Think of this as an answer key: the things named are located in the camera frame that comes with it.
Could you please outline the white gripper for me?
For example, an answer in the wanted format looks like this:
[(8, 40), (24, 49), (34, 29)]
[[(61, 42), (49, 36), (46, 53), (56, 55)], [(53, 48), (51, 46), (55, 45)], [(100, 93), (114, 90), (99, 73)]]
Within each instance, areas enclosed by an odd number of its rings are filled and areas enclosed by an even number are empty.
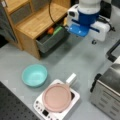
[(95, 40), (104, 41), (110, 26), (99, 21), (99, 13), (100, 4), (75, 4), (67, 12), (68, 31), (80, 37), (90, 35)]

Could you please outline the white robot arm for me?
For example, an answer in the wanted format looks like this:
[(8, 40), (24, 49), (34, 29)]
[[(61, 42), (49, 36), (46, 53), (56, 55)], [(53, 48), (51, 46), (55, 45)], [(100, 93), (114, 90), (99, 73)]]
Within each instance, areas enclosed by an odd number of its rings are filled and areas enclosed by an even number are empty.
[(101, 0), (79, 0), (67, 11), (67, 27), (70, 33), (80, 37), (90, 35), (104, 41), (110, 25), (99, 21)]

